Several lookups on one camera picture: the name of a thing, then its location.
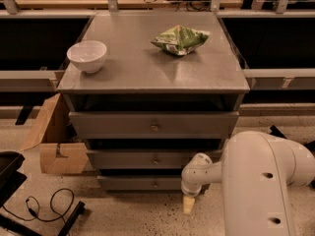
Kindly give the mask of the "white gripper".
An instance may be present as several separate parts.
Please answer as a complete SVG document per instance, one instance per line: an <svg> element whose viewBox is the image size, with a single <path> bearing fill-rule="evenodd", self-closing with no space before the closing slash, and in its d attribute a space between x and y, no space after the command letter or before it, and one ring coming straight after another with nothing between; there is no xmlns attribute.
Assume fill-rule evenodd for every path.
<svg viewBox="0 0 315 236"><path fill-rule="evenodd" d="M181 181L181 190L185 195L183 196L183 212L189 215L195 203L193 197L197 197L200 194L202 185Z"/></svg>

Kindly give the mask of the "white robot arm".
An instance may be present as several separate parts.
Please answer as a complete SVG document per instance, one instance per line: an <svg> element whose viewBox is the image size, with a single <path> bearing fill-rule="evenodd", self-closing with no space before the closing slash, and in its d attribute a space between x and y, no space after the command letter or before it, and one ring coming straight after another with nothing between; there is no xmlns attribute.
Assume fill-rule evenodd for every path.
<svg viewBox="0 0 315 236"><path fill-rule="evenodd" d="M186 198L220 182L225 236L296 236L287 188L315 177L315 157L305 146L262 132L231 137L221 160L197 153L181 173Z"/></svg>

